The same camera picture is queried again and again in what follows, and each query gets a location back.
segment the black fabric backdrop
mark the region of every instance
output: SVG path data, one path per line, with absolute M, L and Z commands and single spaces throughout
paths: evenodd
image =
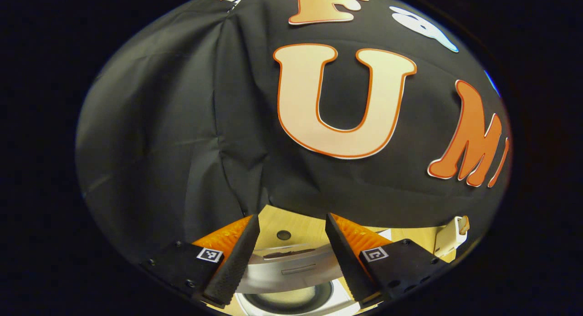
M 460 117 L 454 82 L 466 80 L 481 92 L 487 121 L 492 113 L 501 119 L 488 179 L 504 139 L 514 139 L 485 66 L 447 30 L 452 26 L 440 27 L 458 53 L 392 21 L 391 5 L 440 25 L 399 0 L 367 1 L 347 23 L 302 27 L 287 24 L 297 12 L 295 0 L 242 0 L 227 13 L 232 5 L 192 0 L 177 7 L 123 45 L 89 90 L 77 130 L 77 172 L 86 203 L 114 247 L 138 263 L 175 238 L 194 241 L 271 204 L 396 228 L 444 225 L 466 214 L 472 231 L 458 250 L 463 258 L 502 198 L 513 152 L 493 188 L 427 174 Z M 358 125 L 366 107 L 369 73 L 353 56 L 357 50 L 388 50 L 416 63 L 395 132 L 379 153 L 330 158 L 283 131 L 272 55 L 305 42 L 331 44 L 340 55 L 325 69 L 320 114 L 344 129 Z
M 138 31 L 189 0 L 2 1 L 10 44 L 7 147 L 15 152 L 7 160 L 6 179 L 15 185 L 7 193 L 14 226 L 5 235 L 4 314 L 196 314 L 103 237 L 73 164 L 78 115 L 102 66 Z M 391 312 L 577 314 L 576 266 L 583 260 L 573 243 L 581 224 L 576 0 L 426 1 L 477 36 L 502 65 L 508 84 L 497 84 L 512 92 L 504 102 L 515 131 L 514 162 L 510 191 L 482 242 Z M 160 171 L 187 178 L 181 169 Z

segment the white object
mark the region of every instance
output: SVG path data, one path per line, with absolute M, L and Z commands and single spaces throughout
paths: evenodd
M 312 311 L 304 312 L 302 316 L 352 316 L 360 310 L 360 305 L 358 302 L 350 299 L 350 296 L 342 286 L 342 283 L 335 279 L 331 281 L 332 293 L 329 299 L 319 308 L 315 308 Z M 241 293 L 235 293 L 235 298 L 237 303 L 241 306 L 243 312 L 248 316 L 291 316 L 290 314 L 277 314 L 276 312 L 270 312 L 263 310 L 251 302 L 249 302 L 245 295 Z
M 301 254 L 264 258 L 252 254 L 237 293 L 276 293 L 304 289 L 342 277 L 338 260 L 327 244 Z
M 435 237 L 435 256 L 442 257 L 457 249 L 468 238 L 468 216 L 455 216 Z
M 385 229 L 384 231 L 382 231 L 381 233 L 379 233 L 380 236 L 384 237 L 385 239 L 392 241 L 393 240 L 393 235 L 391 233 L 391 229 Z
M 429 21 L 421 18 L 418 15 L 415 15 L 414 13 L 410 13 L 407 10 L 401 9 L 400 7 L 391 6 L 389 9 L 392 9 L 396 12 L 393 13 L 393 19 L 395 19 L 398 23 L 404 25 L 414 32 L 422 34 L 423 36 L 435 39 L 452 52 L 458 53 L 460 51 L 452 42 L 450 42 L 450 40 L 448 40 L 448 38 L 441 30 L 439 30 L 439 28 L 434 26 Z

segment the white plug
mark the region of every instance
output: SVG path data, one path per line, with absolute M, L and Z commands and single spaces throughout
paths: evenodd
M 435 256 L 443 257 L 457 249 L 468 238 L 470 221 L 468 216 L 455 216 L 449 224 L 435 236 Z

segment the letter m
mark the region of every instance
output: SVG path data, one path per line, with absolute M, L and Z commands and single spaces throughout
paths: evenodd
M 485 116 L 481 96 L 475 88 L 463 80 L 457 80 L 455 88 L 462 100 L 458 127 L 443 156 L 429 164 L 427 173 L 433 177 L 450 179 L 458 172 L 458 161 L 464 155 L 458 180 L 461 181 L 468 177 L 466 180 L 468 185 L 479 187 L 484 182 L 486 173 L 492 164 L 502 133 L 502 125 L 500 118 L 494 113 L 484 134 Z M 496 175 L 492 177 L 490 185 L 488 185 L 489 187 L 496 182 L 507 151 L 508 139 L 506 140 L 504 156 Z

